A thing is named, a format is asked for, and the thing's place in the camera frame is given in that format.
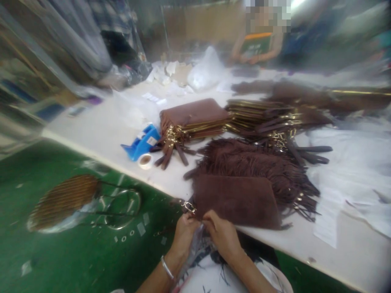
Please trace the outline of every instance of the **blue tape dispenser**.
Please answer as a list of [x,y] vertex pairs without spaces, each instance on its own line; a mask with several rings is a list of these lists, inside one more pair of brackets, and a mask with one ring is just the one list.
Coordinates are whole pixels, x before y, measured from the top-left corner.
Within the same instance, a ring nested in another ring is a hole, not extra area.
[[158,131],[153,124],[150,124],[138,134],[132,145],[121,144],[121,147],[127,152],[129,158],[135,162],[141,155],[149,153],[150,148],[156,145],[159,139]]

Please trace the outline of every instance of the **silver bracelet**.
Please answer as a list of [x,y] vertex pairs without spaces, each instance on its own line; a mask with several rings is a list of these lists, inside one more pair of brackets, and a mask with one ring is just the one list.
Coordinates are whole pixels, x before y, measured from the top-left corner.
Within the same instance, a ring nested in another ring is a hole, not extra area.
[[162,256],[160,258],[160,260],[162,261],[162,265],[163,265],[163,268],[166,270],[167,274],[170,276],[171,280],[174,279],[174,276],[172,275],[170,269],[168,268],[168,266],[166,265],[166,262],[164,261],[164,256]]

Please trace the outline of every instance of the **wrist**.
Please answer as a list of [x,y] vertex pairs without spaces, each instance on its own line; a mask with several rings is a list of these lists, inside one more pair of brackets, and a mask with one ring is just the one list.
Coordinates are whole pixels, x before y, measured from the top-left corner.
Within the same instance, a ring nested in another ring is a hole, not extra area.
[[170,263],[172,267],[182,267],[187,259],[187,255],[174,247],[171,247],[170,250],[164,257],[166,263]]
[[240,250],[235,254],[230,254],[230,256],[226,259],[226,262],[231,267],[237,267],[240,265],[243,260],[247,257],[247,254],[244,252],[243,248],[240,248]]
[[240,271],[248,266],[249,261],[253,262],[243,250],[243,253],[237,255],[228,265],[238,275]]

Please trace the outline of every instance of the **green floor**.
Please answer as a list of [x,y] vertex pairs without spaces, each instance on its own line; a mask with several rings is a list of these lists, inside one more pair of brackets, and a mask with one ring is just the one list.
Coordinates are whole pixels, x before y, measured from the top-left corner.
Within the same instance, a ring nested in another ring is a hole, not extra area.
[[[139,215],[122,230],[78,226],[58,234],[27,231],[28,216],[46,191],[77,174],[99,177],[80,167],[86,159],[63,146],[41,141],[0,161],[0,292],[109,293],[118,288],[134,292],[170,247],[173,232],[158,237],[154,233],[175,224],[180,216],[178,208],[169,205],[170,198],[165,194],[128,177],[122,185],[140,191],[143,204]],[[117,183],[119,177],[119,173],[110,171],[103,179]],[[149,224],[140,236],[137,224],[144,222],[146,213]],[[283,253],[277,256],[297,293],[351,292]],[[27,261],[32,271],[21,276]]]

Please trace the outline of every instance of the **metal ring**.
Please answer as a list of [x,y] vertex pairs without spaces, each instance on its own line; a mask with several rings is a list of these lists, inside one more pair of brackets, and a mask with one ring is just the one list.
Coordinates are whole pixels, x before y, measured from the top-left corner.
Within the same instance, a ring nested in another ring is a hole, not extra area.
[[140,211],[140,208],[141,208],[141,196],[140,196],[140,193],[138,193],[137,191],[135,191],[134,189],[124,189],[123,191],[119,192],[113,199],[112,201],[106,206],[106,209],[105,211],[107,211],[111,204],[115,201],[115,199],[119,196],[119,195],[122,195],[124,193],[126,193],[126,196],[127,196],[127,199],[128,199],[128,208],[126,210],[126,212],[129,212],[129,210],[132,208],[132,205],[133,205],[133,202],[134,200],[131,200],[130,199],[130,196],[129,196],[129,192],[133,192],[135,194],[136,197],[138,197],[138,200],[140,202],[140,206],[138,207],[137,211],[134,213],[134,215],[129,215],[131,216],[131,219],[127,222],[125,222],[124,224],[120,225],[120,226],[114,226],[114,225],[110,225],[108,220],[107,220],[107,217],[108,216],[105,216],[104,217],[104,221],[105,221],[105,224],[107,225],[107,227],[109,227],[110,229],[113,229],[113,230],[120,230],[124,227],[126,227],[127,225],[129,225],[130,222],[133,221],[134,219],[134,216],[136,216],[138,214],[138,212]]

